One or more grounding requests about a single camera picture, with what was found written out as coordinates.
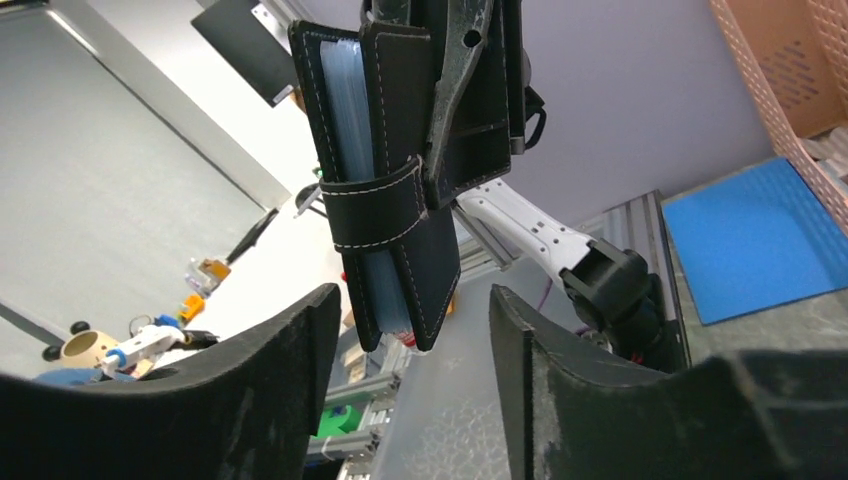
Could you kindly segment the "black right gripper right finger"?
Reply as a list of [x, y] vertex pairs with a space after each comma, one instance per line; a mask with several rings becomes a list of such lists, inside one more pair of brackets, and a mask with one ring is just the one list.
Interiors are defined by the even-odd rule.
[[490, 339], [515, 479], [843, 479], [847, 354], [743, 350], [665, 374], [507, 287]]

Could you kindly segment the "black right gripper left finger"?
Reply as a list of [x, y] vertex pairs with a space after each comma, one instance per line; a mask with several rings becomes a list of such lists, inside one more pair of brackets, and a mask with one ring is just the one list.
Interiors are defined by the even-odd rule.
[[335, 358], [341, 294], [132, 382], [1, 379], [5, 479], [297, 479]]

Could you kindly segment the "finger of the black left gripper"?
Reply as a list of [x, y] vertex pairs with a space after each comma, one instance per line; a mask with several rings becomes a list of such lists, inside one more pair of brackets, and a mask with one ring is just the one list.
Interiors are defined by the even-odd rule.
[[[444, 25], [438, 27], [445, 44]], [[503, 3], [491, 1], [493, 11], [487, 40], [476, 69], [453, 117], [444, 153], [451, 202], [459, 194], [497, 178], [511, 167], [508, 75], [503, 26]]]
[[479, 62], [487, 40], [491, 1], [448, 1], [441, 76], [434, 87], [434, 103], [427, 137], [423, 176], [429, 199], [450, 199], [444, 153], [453, 117]]

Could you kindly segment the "black leather card holder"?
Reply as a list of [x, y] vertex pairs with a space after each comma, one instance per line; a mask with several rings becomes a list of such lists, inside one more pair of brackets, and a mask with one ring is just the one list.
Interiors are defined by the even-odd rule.
[[360, 344], [372, 351], [387, 334], [430, 351], [461, 271], [452, 213], [426, 199], [430, 35], [304, 20], [288, 35]]

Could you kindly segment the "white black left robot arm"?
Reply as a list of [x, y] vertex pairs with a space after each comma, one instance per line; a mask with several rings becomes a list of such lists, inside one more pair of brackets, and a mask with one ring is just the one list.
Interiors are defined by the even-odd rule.
[[533, 258], [615, 354], [672, 373], [686, 366], [660, 277], [637, 252], [567, 227], [505, 182], [511, 159], [532, 149], [547, 121], [532, 88], [517, 1], [416, 1], [409, 20], [435, 45], [425, 185], [493, 227]]

